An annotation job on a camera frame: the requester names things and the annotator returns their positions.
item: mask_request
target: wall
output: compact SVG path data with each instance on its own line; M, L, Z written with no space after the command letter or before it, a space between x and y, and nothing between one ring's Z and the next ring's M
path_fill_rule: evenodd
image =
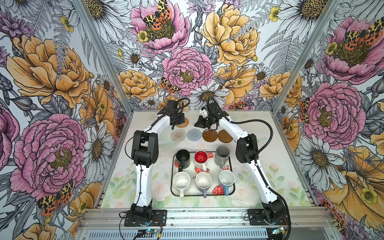
M384 239L384 2L341 1L277 117L344 239Z
M188 97L191 109L201 108L212 96L224 109L268 109L327 1L86 4L134 109L159 109L169 95ZM167 4L169 12L157 21L156 12L163 10L159 3ZM301 98L301 84L298 78L290 106Z
M71 240L126 113L70 1L0 6L0 238Z

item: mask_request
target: gray mug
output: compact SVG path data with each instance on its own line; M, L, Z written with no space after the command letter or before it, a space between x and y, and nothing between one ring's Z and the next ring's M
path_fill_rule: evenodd
M220 169L223 169L225 163L227 162L229 153L229 148L225 146L218 146L216 148L215 163L220 167Z

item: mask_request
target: coaster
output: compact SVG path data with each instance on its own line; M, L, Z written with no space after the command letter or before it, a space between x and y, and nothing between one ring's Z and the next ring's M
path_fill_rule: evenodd
M214 130L206 129L205 131L203 131L203 139L207 142L214 142L217 139L217 132Z
M200 140L201 138L200 130L193 128L187 132L187 138L193 142Z
M186 136L185 131L183 131L183 130L175 130L170 135L170 138L174 142L182 142L185 139L185 136Z
M226 131L226 130L221 130L219 133L218 133L218 139L223 142L223 143L229 143L229 142L232 142L233 138L231 137L231 135L229 135L229 133Z
M185 118L185 122L182 124L177 124L176 127L184 128L184 127L188 126L188 124L189 124L189 120L188 120L188 118Z

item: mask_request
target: black mug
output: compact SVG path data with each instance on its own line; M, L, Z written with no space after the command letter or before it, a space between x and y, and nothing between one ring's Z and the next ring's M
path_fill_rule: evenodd
M176 160L179 165L179 172L183 171L183 169L189 167L190 160L189 160L190 154L188 150L181 149L177 151L176 153Z

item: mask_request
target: black mug handle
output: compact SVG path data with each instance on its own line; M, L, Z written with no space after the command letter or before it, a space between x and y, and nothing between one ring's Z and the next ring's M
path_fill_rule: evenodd
M178 172L182 172L182 171L183 171L183 163L180 162L180 163L179 163L179 171L178 171Z

